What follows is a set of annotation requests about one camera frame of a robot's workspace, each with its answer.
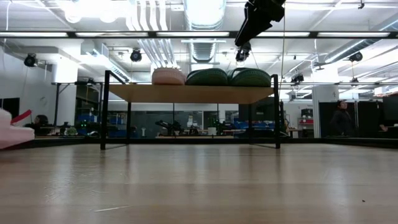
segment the spotlight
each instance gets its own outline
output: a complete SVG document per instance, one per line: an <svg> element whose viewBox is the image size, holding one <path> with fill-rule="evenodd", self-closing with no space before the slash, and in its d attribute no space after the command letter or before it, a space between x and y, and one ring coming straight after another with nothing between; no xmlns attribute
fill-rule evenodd
<svg viewBox="0 0 398 224"><path fill-rule="evenodd" d="M350 62L360 62L363 59L363 55L361 54L361 52L357 52L353 55L351 55L348 60L350 60Z"/></svg>
<svg viewBox="0 0 398 224"><path fill-rule="evenodd" d="M292 83L300 83L300 82L304 82L304 76L303 74L298 74L295 77L292 77Z"/></svg>
<svg viewBox="0 0 398 224"><path fill-rule="evenodd" d="M350 83L359 83L358 78L353 78L351 81L349 81Z"/></svg>
<svg viewBox="0 0 398 224"><path fill-rule="evenodd" d="M236 61L237 62L244 62L249 57L249 52L251 51L251 44L250 42L246 42L243 46L238 50L236 54Z"/></svg>
<svg viewBox="0 0 398 224"><path fill-rule="evenodd" d="M142 60L141 49L133 49L130 55L133 62L140 62Z"/></svg>
<svg viewBox="0 0 398 224"><path fill-rule="evenodd" d="M36 54L30 53L27 54L27 57L24 60L24 65L29 68L34 68L37 66Z"/></svg>

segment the ceiling light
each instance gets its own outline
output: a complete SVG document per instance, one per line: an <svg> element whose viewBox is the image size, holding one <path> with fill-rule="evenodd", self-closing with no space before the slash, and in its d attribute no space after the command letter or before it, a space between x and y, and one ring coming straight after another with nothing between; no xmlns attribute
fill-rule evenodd
<svg viewBox="0 0 398 224"><path fill-rule="evenodd" d="M229 32L188 31L188 32L158 32L158 37L228 37Z"/></svg>
<svg viewBox="0 0 398 224"><path fill-rule="evenodd" d="M147 32L77 32L77 37L147 37Z"/></svg>
<svg viewBox="0 0 398 224"><path fill-rule="evenodd" d="M318 37L387 37L389 32L320 32Z"/></svg>
<svg viewBox="0 0 398 224"><path fill-rule="evenodd" d="M183 44L223 44L226 40L181 40Z"/></svg>
<svg viewBox="0 0 398 224"><path fill-rule="evenodd" d="M262 32L258 37L308 37L309 32Z"/></svg>
<svg viewBox="0 0 398 224"><path fill-rule="evenodd" d="M0 32L0 37L68 37L66 32Z"/></svg>

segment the camera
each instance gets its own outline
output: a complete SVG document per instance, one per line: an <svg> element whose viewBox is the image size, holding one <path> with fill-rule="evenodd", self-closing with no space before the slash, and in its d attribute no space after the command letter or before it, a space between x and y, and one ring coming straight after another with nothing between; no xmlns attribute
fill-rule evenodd
<svg viewBox="0 0 398 224"><path fill-rule="evenodd" d="M133 62L140 62L142 60L141 49L133 49L130 55Z"/></svg>
<svg viewBox="0 0 398 224"><path fill-rule="evenodd" d="M36 54L29 53L24 60L24 65L29 68L34 68L37 66Z"/></svg>

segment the wooden floor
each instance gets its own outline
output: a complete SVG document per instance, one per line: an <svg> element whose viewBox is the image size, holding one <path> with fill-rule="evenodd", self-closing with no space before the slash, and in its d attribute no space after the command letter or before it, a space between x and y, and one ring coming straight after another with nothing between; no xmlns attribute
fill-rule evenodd
<svg viewBox="0 0 398 224"><path fill-rule="evenodd" d="M99 145L0 152L0 223L398 223L398 151Z"/></svg>

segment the pillar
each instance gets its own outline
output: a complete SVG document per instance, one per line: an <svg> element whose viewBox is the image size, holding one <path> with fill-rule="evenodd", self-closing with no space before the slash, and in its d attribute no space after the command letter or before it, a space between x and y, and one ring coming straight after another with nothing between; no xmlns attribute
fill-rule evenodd
<svg viewBox="0 0 398 224"><path fill-rule="evenodd" d="M312 79L314 82L339 82L338 69L333 64L325 66L323 70L314 71ZM319 103L337 102L338 100L338 85L318 85L312 88L313 133L315 138L321 137Z"/></svg>
<svg viewBox="0 0 398 224"><path fill-rule="evenodd" d="M78 65L67 58L61 58L52 69L53 82L55 83L74 83L77 81ZM69 85L59 95L57 125L69 122L75 124L76 110L76 85Z"/></svg>
<svg viewBox="0 0 398 224"><path fill-rule="evenodd" d="M321 137L319 103L337 102L338 99L338 85L320 85L312 88L313 132L315 138Z"/></svg>

